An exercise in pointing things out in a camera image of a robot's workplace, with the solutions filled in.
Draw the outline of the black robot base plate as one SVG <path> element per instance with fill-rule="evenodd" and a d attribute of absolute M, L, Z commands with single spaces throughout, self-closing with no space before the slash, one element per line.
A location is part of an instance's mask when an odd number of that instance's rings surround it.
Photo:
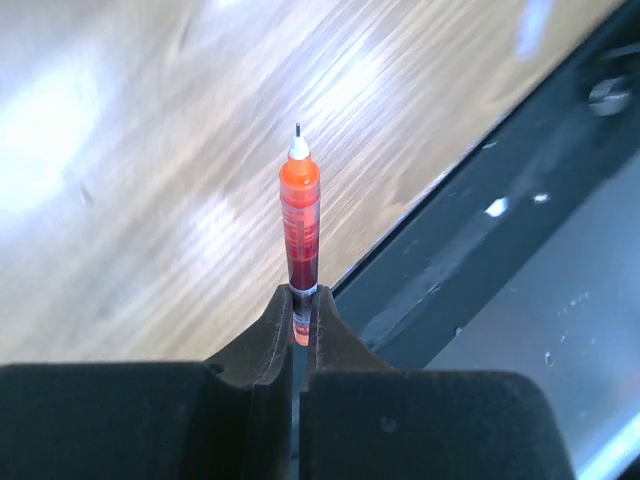
<path fill-rule="evenodd" d="M 340 351 L 427 365 L 638 149 L 626 1 L 335 288 Z"/>

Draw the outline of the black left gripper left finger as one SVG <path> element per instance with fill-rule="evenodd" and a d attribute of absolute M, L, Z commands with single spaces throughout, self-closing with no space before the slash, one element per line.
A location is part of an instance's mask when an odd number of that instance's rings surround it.
<path fill-rule="evenodd" d="M 286 479 L 292 423 L 292 295 L 276 288 L 246 331 L 206 362 L 199 477 Z"/>

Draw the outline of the red pen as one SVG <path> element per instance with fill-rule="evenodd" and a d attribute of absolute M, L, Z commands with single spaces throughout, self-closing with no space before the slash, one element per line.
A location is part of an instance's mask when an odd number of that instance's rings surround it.
<path fill-rule="evenodd" d="M 300 125 L 295 126 L 279 182 L 293 335 L 299 345 L 306 346 L 312 297 L 318 288 L 321 183 L 320 169 Z"/>

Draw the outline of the aluminium frame rails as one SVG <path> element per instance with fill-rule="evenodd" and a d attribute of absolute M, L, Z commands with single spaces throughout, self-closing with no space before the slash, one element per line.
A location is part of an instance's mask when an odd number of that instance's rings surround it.
<path fill-rule="evenodd" d="M 614 479 L 639 454 L 638 210 L 631 159 L 430 363 L 530 377 L 581 479 Z"/>

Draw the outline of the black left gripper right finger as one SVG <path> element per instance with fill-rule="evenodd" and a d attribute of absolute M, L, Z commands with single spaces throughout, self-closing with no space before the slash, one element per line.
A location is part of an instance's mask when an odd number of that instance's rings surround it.
<path fill-rule="evenodd" d="M 396 479 L 400 376 L 340 318 L 331 289 L 314 296 L 307 353 L 307 477 Z"/>

